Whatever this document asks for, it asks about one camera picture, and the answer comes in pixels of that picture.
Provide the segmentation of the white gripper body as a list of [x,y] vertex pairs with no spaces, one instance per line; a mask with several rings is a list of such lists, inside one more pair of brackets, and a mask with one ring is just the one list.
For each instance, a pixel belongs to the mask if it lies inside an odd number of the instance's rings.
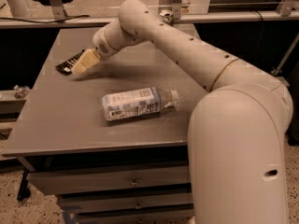
[[113,25],[100,28],[93,35],[93,45],[102,58],[108,58],[120,51],[120,29]]

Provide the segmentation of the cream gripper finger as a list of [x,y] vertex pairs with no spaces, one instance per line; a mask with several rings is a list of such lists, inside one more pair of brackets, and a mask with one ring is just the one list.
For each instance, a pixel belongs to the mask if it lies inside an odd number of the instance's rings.
[[93,66],[92,61],[79,60],[71,68],[71,72],[73,75],[79,75],[79,74],[84,73],[88,69],[90,69],[92,66]]
[[100,57],[95,49],[86,49],[80,56],[78,63],[85,67],[92,67],[96,65],[99,61]]

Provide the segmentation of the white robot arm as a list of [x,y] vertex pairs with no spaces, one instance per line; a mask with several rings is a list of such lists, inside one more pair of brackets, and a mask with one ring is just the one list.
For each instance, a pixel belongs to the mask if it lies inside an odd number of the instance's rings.
[[256,66],[164,23],[138,0],[93,36],[73,66],[152,42],[207,92],[188,128],[196,224],[289,224],[284,138],[293,113],[285,85]]

